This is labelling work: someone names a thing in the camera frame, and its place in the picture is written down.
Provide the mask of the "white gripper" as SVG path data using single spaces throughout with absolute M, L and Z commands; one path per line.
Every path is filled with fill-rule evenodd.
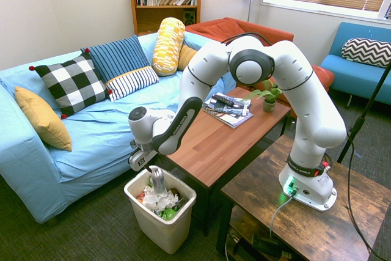
M 142 151 L 140 148 L 135 149 L 131 152 L 131 156 L 128 159 L 128 163 L 131 166 L 132 170 L 138 172 L 140 171 L 154 156 L 157 152 L 154 150 L 151 151 Z M 145 169 L 148 172 L 152 172 L 150 166 L 146 166 Z

